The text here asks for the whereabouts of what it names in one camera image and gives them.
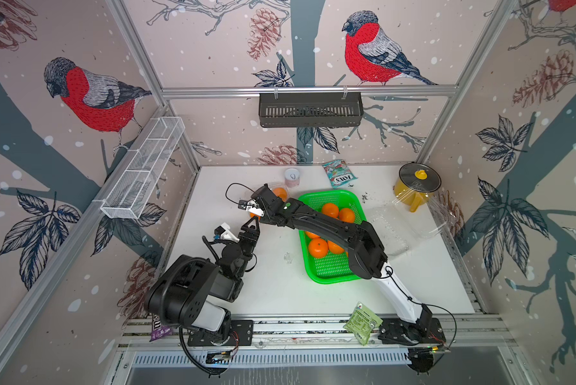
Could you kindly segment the green plastic perforated basket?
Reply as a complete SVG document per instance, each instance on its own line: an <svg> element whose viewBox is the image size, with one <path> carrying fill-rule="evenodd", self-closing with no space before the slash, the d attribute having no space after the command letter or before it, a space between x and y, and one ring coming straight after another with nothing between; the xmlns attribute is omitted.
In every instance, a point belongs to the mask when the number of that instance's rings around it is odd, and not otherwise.
<svg viewBox="0 0 576 385"><path fill-rule="evenodd" d="M299 197L299 200L320 215L323 215L321 208L326 203L336 204L339 210L343 208L353 210L356 220L352 227L360 225L367 220L358 197L347 190L336 189L333 191L309 192ZM341 246L344 248L345 253L332 254L329 252L326 257L320 259L312 258L309 255L307 247L311 239L307 237L305 231L299 231L305 270L310 279L318 284L335 284L364 279L365 270L358 264L355 256L352 255L353 250L348 251L350 241L343 240L347 236L347 232L341 229L341 231L336 233L336 229L334 227L331 230L325 230L322 239L332 241Z"/></svg>

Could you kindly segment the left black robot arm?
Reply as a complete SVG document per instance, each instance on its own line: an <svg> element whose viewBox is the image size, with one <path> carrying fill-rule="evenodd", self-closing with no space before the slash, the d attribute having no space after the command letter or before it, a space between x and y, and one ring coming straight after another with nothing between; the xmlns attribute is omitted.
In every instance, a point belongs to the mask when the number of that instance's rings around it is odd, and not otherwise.
<svg viewBox="0 0 576 385"><path fill-rule="evenodd" d="M214 239L202 238L212 259L183 254L144 297L144 309L162 325L189 332L188 343L195 347L251 345L253 323L236 321L230 311L209 301L209 297L233 303L241 293L246 273L258 262L258 217L249 219L238 235L223 224Z"/></svg>

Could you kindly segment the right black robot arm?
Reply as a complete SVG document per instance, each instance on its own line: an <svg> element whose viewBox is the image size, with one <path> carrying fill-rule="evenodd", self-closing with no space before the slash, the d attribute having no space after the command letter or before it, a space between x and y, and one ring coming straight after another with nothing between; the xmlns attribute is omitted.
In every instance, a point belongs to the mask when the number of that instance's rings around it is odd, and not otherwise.
<svg viewBox="0 0 576 385"><path fill-rule="evenodd" d="M368 221L353 224L312 209L300 200L277 197L267 184L252 192L250 199L235 203L262 223L307 231L332 241L347 251L348 266L359 278L374 279L395 309L407 344L414 346L433 340L444 343L439 320L432 306L414 298L397 277L374 226Z"/></svg>

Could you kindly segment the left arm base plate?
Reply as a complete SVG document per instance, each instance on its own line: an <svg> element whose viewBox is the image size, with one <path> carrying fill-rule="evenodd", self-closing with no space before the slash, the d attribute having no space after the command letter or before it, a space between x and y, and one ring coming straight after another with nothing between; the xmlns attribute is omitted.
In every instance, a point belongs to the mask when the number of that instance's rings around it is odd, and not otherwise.
<svg viewBox="0 0 576 385"><path fill-rule="evenodd" d="M254 334L253 320L225 321L217 331L202 328L190 332L187 344L190 347L248 347Z"/></svg>

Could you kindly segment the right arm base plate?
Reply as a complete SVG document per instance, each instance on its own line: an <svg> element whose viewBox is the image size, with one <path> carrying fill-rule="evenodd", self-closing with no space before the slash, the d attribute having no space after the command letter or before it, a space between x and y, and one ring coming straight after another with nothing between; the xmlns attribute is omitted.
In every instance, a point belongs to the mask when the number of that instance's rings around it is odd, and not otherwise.
<svg viewBox="0 0 576 385"><path fill-rule="evenodd" d="M432 318L426 331L418 324L411 324L399 318L383 319L379 327L378 340L383 344L416 346L421 344L443 345L447 343L440 320Z"/></svg>

